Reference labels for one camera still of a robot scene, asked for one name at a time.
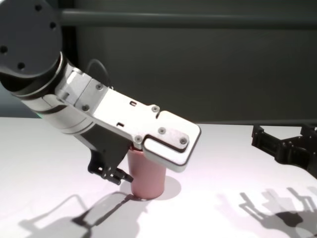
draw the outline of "white robotic arm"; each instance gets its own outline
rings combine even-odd
[[[44,0],[1,2],[0,29],[1,83],[52,126],[90,148],[89,172],[115,184],[131,182],[117,166],[132,146],[171,170],[185,169],[200,128],[74,67],[60,50],[60,26]]]

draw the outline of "dark gray wall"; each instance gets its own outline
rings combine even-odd
[[[311,2],[78,0],[77,6],[305,15],[316,11]],[[87,27],[77,35],[82,67],[98,58],[116,90],[190,120],[317,119],[316,31]]]

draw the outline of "black cable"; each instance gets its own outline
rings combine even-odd
[[[89,75],[89,70],[91,69],[91,67],[93,66],[93,64],[97,64],[99,67],[101,67],[101,69],[103,70],[103,72],[105,73],[105,85],[109,88],[113,88],[112,87],[112,83],[111,83],[111,80],[110,80],[110,77],[109,77],[109,73],[106,69],[106,67],[103,65],[103,63],[100,62],[100,60],[98,59],[91,59],[89,62],[88,62],[88,65],[86,67],[86,70],[85,72]]]

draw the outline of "pink cup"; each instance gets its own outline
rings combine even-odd
[[[133,177],[131,191],[141,199],[154,199],[164,192],[166,167],[145,158],[142,151],[128,151],[130,175]]]

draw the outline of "table surface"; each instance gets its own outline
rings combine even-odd
[[[182,173],[165,192],[131,199],[87,172],[90,151],[42,119],[0,119],[0,237],[311,238],[317,180],[251,146],[251,126],[201,125]],[[297,127],[265,127],[280,138]],[[128,171],[127,160],[120,168]]]

